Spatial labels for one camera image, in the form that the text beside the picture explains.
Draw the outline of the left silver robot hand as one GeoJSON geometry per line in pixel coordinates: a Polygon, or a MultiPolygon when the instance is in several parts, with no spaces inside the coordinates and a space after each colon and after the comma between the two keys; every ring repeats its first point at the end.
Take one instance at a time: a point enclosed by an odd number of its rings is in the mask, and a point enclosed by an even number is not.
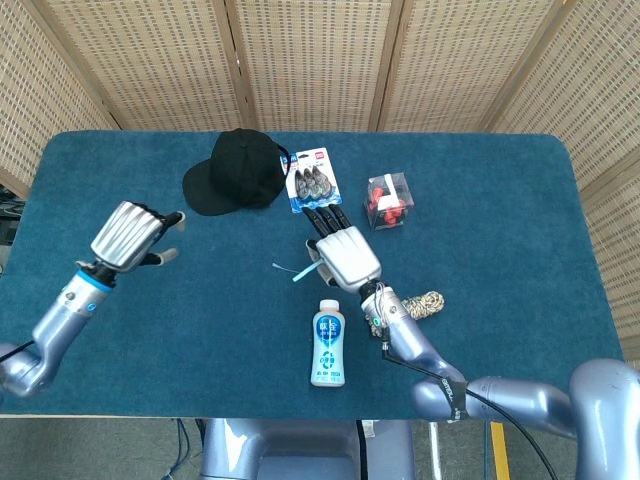
{"type": "Polygon", "coordinates": [[[151,248],[171,228],[183,231],[186,214],[163,215],[145,204],[123,201],[110,215],[90,248],[97,262],[116,273],[128,273],[139,266],[163,266],[174,260],[175,247],[161,253],[151,248]]]}

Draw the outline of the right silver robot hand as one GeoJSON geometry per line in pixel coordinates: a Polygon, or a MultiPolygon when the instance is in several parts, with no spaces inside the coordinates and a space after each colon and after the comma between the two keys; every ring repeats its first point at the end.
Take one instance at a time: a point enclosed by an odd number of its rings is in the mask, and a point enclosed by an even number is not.
{"type": "Polygon", "coordinates": [[[311,260],[320,263],[318,271],[325,283],[362,299],[372,295],[381,280],[381,264],[340,206],[303,207],[302,213],[319,235],[305,245],[311,260]]]}

